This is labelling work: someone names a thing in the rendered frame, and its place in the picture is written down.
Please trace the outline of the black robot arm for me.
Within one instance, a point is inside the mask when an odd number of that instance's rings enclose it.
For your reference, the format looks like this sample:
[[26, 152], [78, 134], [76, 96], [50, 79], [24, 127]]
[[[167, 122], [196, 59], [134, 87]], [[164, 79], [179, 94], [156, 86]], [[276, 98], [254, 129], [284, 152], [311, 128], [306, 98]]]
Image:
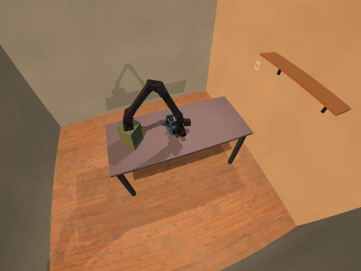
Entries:
[[144, 102], [144, 100], [152, 91], [158, 93], [159, 96], [165, 101], [165, 103], [173, 113], [174, 117], [176, 118], [177, 127], [178, 127], [177, 132], [181, 134], [181, 137], [185, 137], [186, 132], [184, 130], [184, 126], [191, 126], [191, 120], [183, 118], [183, 114], [175, 105], [167, 89], [165, 88], [163, 82], [156, 80], [149, 80], [149, 79], [146, 81], [144, 88], [136, 97], [131, 107], [129, 106], [129, 108], [126, 108], [124, 111], [124, 117], [123, 117], [124, 131], [134, 130], [133, 116], [137, 111], [137, 109], [140, 107], [140, 105]]

